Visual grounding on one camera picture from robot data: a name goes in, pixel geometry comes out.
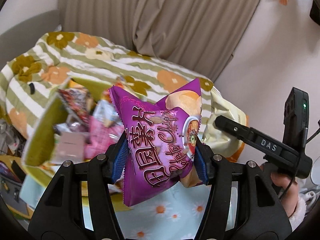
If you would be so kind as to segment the person right hand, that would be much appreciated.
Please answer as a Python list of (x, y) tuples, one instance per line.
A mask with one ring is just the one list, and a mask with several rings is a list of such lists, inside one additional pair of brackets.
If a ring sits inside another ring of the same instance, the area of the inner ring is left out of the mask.
[(298, 204), (298, 183), (295, 179), (285, 174), (279, 174), (278, 172), (272, 172), (270, 178), (274, 185), (284, 190), (280, 201), (287, 216), (289, 218), (292, 217)]

